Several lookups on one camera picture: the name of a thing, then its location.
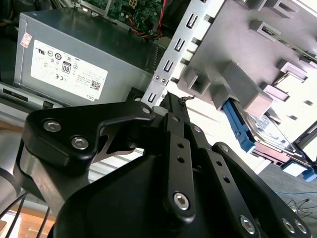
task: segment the barcode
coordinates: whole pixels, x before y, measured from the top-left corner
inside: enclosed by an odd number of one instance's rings
[[[99,91],[100,83],[98,83],[98,82],[92,80],[92,81],[91,81],[91,86],[90,86],[90,88]]]

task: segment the red wire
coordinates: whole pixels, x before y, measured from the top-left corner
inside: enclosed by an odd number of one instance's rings
[[[166,5],[166,0],[163,0],[163,7],[160,9],[160,18],[159,18],[159,27],[162,27],[162,19],[163,19],[163,13],[164,13],[164,7]]]

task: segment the gray metal power supply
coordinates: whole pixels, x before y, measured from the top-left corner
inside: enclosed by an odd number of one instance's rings
[[[64,8],[20,15],[15,86],[64,105],[125,101],[146,90],[164,49]]]

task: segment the floor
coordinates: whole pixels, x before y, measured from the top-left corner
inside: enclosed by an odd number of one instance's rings
[[[301,206],[304,212],[299,212],[300,217],[308,215],[302,218],[303,221],[309,226],[313,237],[317,237],[317,207],[313,209],[305,209],[309,207],[317,206],[317,180],[312,182],[305,182],[301,176],[293,177],[287,173],[281,171],[281,169],[275,165],[269,165],[266,167],[259,176],[269,185],[272,190],[285,192],[285,193],[301,193],[301,192],[316,192],[315,194],[303,194],[303,195],[279,195],[285,202],[290,202],[297,206],[301,205],[305,199],[309,198],[309,201]]]

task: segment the motherboard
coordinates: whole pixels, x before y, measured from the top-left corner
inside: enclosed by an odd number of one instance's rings
[[[156,31],[164,0],[112,0],[108,17],[129,25],[140,36]],[[86,0],[86,2],[105,10],[108,0]]]

